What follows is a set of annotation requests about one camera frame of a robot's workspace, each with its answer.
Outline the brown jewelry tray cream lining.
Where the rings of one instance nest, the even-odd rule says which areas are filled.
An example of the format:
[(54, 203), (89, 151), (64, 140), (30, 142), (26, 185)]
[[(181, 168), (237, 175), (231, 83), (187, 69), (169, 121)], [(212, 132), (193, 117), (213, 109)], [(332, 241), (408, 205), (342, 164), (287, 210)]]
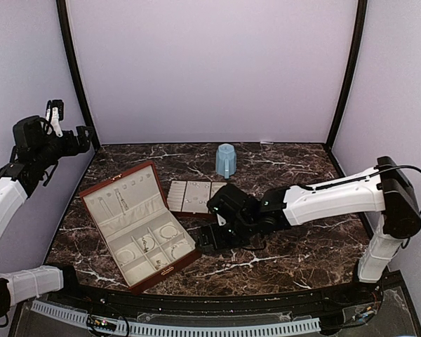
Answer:
[(177, 216), (212, 218), (207, 203), (225, 185), (212, 181), (173, 180), (167, 196), (168, 207)]

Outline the brown jewelry box cream lining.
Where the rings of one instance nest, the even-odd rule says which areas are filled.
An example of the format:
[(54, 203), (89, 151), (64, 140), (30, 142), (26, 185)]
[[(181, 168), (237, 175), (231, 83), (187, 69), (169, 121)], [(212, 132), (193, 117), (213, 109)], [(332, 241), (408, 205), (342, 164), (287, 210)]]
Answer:
[[(153, 161), (84, 190), (80, 198), (134, 295), (201, 257), (196, 242), (169, 210)], [(194, 250), (173, 260), (171, 247), (181, 241)], [(156, 260), (164, 263), (159, 270)]]

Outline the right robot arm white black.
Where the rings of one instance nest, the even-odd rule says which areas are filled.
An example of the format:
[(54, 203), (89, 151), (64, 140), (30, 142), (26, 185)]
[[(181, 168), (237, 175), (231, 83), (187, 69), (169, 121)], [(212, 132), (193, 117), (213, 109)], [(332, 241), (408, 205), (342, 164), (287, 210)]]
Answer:
[(391, 157), (372, 168), (323, 183), (267, 190), (261, 199), (233, 184), (221, 187), (206, 206), (216, 223), (199, 229), (203, 252), (246, 247), (251, 237), (287, 230), (313, 220), (350, 213), (380, 214), (368, 248), (357, 263), (355, 280), (344, 298), (358, 305), (371, 293), (384, 269), (406, 240), (421, 230), (421, 205), (403, 173), (407, 167)]

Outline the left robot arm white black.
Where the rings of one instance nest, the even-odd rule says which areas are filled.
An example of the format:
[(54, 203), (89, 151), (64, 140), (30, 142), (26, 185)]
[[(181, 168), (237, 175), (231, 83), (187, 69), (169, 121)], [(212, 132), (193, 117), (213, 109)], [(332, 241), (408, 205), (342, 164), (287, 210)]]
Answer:
[[(63, 157), (85, 153), (91, 146), (93, 128), (76, 131), (45, 131), (39, 121), (13, 128), (15, 145), (9, 163), (0, 168), (0, 238), (17, 210), (31, 197), (38, 184), (47, 185)], [(84, 289), (76, 284), (71, 266), (42, 265), (17, 272), (0, 273), (0, 317), (27, 299), (56, 292), (70, 306), (85, 300)]]

